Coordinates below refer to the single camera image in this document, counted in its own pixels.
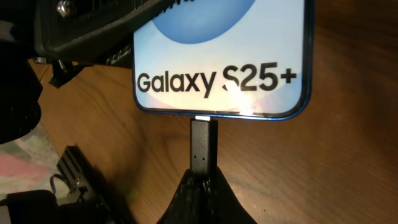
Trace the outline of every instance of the smartphone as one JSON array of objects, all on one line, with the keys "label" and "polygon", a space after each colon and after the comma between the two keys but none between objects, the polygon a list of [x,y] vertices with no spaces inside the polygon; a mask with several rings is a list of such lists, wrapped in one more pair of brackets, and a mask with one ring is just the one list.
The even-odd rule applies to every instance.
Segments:
[{"label": "smartphone", "polygon": [[310,98],[311,0],[180,1],[136,30],[134,100],[145,111],[289,119]]}]

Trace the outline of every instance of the plus sign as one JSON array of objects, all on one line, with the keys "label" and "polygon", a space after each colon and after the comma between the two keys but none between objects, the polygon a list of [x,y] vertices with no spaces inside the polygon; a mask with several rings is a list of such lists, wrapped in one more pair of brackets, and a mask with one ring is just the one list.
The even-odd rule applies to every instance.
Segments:
[{"label": "plus sign", "polygon": [[281,74],[280,78],[285,78],[286,83],[291,83],[292,78],[296,78],[296,73],[292,73],[292,69],[288,68],[288,69],[286,69],[286,74]]}]

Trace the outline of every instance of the metal screw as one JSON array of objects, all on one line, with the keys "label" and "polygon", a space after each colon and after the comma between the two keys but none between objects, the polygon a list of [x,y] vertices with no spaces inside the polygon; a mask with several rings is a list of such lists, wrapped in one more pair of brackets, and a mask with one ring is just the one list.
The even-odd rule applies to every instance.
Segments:
[{"label": "metal screw", "polygon": [[57,11],[62,17],[66,18],[75,13],[75,5],[70,0],[60,0],[57,4]]}]

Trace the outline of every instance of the wood grain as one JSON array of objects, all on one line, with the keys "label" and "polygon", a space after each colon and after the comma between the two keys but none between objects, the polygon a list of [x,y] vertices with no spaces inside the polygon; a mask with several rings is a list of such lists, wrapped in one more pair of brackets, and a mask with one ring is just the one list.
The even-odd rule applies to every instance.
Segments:
[{"label": "wood grain", "polygon": [[[317,1],[315,15],[307,109],[219,119],[218,164],[258,223],[397,223],[398,2]],[[155,223],[189,166],[189,117],[140,111],[130,70],[86,68],[59,90],[51,72],[39,102],[57,151],[78,144],[137,221]]]}]

